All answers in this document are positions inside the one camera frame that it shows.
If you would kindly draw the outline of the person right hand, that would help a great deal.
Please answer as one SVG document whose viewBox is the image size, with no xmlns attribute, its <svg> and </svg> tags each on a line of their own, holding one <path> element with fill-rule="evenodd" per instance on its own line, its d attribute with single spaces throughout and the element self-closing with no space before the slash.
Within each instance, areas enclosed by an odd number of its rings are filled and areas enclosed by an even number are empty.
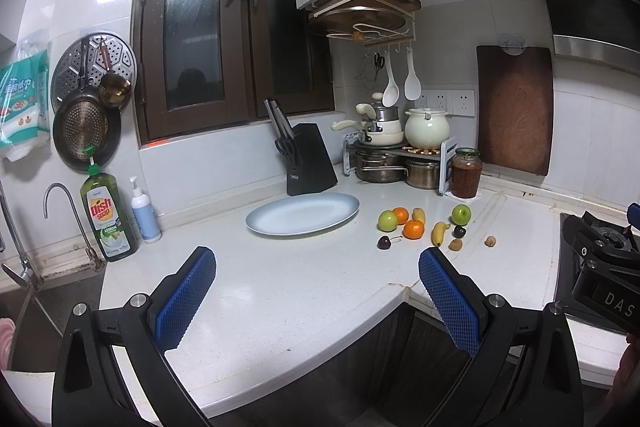
<svg viewBox="0 0 640 427">
<path fill-rule="evenodd" d="M 639 424 L 639 339 L 627 336 L 628 346 L 620 359 L 615 382 L 617 413 L 624 426 Z"/>
</svg>

